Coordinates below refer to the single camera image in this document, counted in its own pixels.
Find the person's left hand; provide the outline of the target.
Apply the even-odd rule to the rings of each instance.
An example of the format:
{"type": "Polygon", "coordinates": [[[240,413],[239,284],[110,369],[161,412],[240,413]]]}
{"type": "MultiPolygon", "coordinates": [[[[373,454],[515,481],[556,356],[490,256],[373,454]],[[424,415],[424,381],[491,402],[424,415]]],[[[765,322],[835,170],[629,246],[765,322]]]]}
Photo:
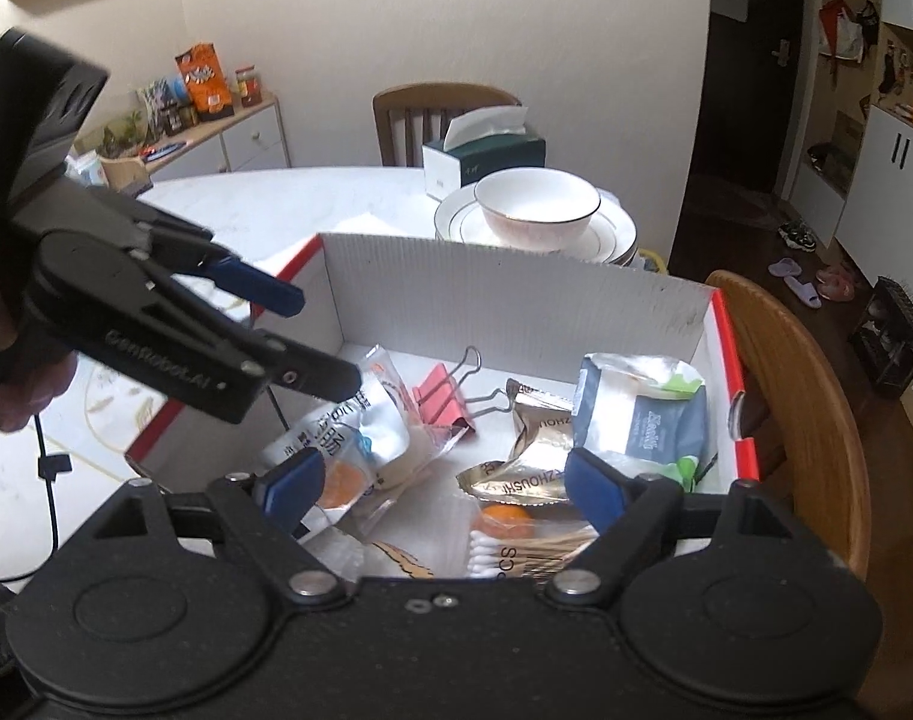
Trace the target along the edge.
{"type": "MultiPolygon", "coordinates": [[[[5,307],[0,293],[0,351],[17,341],[17,327],[5,307]]],[[[8,380],[0,385],[0,431],[16,433],[33,416],[46,410],[52,400],[59,398],[74,380],[77,355],[67,353],[58,362],[38,366],[29,374],[8,380]]]]}

